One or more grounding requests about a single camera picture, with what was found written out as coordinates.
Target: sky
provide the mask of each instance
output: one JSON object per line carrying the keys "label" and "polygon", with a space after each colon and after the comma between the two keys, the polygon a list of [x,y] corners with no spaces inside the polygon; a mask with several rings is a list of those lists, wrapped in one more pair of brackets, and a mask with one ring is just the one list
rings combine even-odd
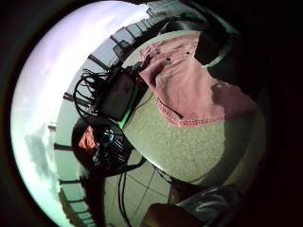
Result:
{"label": "sky", "polygon": [[57,196],[58,167],[47,126],[57,122],[63,93],[87,56],[122,26],[147,18],[147,6],[103,1],[54,25],[31,52],[16,84],[11,140],[17,166],[39,206],[59,226],[71,226]]}

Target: pink cloth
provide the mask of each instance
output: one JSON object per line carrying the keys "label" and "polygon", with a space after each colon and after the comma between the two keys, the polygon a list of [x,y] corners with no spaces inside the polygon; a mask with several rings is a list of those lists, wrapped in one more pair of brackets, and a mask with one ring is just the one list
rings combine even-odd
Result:
{"label": "pink cloth", "polygon": [[91,154],[91,149],[96,146],[93,131],[94,130],[92,127],[87,127],[78,143],[78,146],[80,148],[84,148],[89,154]]}
{"label": "pink cloth", "polygon": [[195,60],[200,32],[150,44],[140,51],[139,76],[158,96],[171,125],[198,126],[254,111],[255,102],[237,86],[212,78]]}

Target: laptop screen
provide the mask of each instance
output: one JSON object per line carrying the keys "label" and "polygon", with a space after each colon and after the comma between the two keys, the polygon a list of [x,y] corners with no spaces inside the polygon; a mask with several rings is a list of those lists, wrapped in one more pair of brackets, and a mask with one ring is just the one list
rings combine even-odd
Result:
{"label": "laptop screen", "polygon": [[122,73],[100,103],[98,111],[114,120],[121,121],[127,111],[133,90],[134,81]]}

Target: beige tabletop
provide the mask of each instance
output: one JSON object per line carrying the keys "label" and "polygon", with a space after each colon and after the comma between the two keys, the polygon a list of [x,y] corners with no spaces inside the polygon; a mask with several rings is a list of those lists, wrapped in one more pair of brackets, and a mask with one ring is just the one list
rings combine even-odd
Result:
{"label": "beige tabletop", "polygon": [[[148,44],[195,31],[173,31],[139,46],[122,65],[139,61],[139,50]],[[169,125],[146,92],[124,133],[147,160],[170,176],[200,184],[235,183],[245,190],[265,148],[265,122],[259,110],[198,127]]]}

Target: person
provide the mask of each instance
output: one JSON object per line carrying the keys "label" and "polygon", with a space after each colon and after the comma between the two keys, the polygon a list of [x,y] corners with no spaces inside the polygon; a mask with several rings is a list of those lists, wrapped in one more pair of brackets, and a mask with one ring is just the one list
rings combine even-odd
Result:
{"label": "person", "polygon": [[152,204],[140,227],[217,226],[239,201],[234,185],[211,187],[176,204]]}

